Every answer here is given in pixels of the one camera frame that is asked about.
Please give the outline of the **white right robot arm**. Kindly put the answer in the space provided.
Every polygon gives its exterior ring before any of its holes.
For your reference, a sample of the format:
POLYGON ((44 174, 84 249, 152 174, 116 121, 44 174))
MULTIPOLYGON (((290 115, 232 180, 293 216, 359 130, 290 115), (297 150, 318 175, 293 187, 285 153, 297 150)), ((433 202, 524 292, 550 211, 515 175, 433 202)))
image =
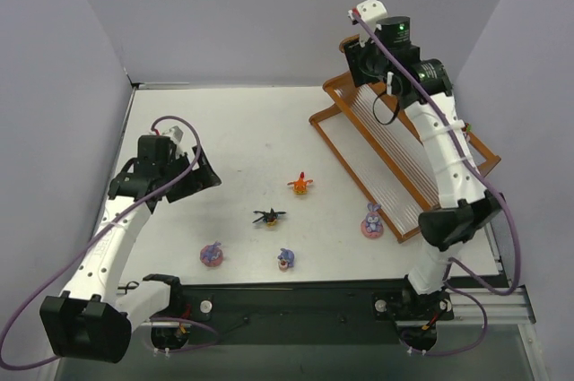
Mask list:
POLYGON ((459 119, 452 83, 438 59, 421 58, 410 40, 410 20, 389 17, 344 45, 356 86, 383 82, 413 124, 437 184, 439 205, 418 217, 422 250, 407 275, 411 293, 430 297, 444 289, 449 268, 479 229, 500 212, 500 199, 478 171, 459 119))

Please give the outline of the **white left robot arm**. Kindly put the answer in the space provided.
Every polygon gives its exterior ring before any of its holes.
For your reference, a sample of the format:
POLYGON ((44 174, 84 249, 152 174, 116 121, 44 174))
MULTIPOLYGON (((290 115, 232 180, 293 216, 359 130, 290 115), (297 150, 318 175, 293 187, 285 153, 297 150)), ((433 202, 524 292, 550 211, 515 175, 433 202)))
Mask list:
POLYGON ((56 297, 44 298, 39 314, 60 358, 117 363, 131 336, 153 316, 189 313, 179 277, 151 273, 135 290, 117 295, 134 244, 161 200, 174 203, 221 183, 198 146, 179 146, 180 128, 138 139, 137 153, 111 180, 94 244, 56 297))

